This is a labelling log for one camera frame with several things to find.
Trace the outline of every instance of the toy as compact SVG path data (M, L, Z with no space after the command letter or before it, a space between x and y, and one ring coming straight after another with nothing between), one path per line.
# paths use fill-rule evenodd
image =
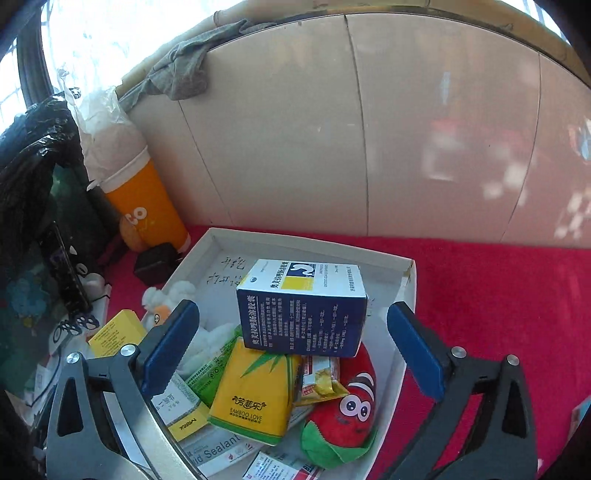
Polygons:
M150 331L154 326L166 322L170 313L182 300L191 300L198 304L197 288L187 280L173 283L168 289L168 294L156 287L148 288L142 296L142 305L148 311L148 315L143 321L146 330ZM208 332L205 329L207 325L206 312L200 310L199 313L199 329L193 336L177 368L177 373L183 380L187 380L203 365L212 360L222 347L235 336L234 329L236 325L231 323L225 323Z
M354 358L342 358L340 367L341 383L349 395L317 404L301 434L304 453L326 469L357 460L375 438L376 378L365 345L361 343Z

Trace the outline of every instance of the medicine box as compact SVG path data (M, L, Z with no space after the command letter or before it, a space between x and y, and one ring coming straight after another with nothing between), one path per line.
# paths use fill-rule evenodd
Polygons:
M357 265L258 260L236 294L248 348L298 355L357 354L367 310Z
M317 480L324 470L284 452L259 452L242 480Z

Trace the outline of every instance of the yellow tissue pack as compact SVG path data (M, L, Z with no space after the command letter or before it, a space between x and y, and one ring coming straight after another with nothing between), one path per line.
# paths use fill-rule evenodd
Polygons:
M238 337L208 421L238 435L277 445L294 401L299 355L252 350Z

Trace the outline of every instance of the cartoon eyes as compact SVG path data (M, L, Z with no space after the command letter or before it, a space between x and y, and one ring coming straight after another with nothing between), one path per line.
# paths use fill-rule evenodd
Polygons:
M357 417L360 421L366 421L371 413L371 404L361 401L357 395L347 395L340 401L340 411L346 417Z

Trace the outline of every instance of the blue and white medicine box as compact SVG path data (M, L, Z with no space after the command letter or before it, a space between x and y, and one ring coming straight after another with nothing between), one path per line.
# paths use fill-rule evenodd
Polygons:
M367 309L357 265L258 260L236 292L248 348L357 354Z

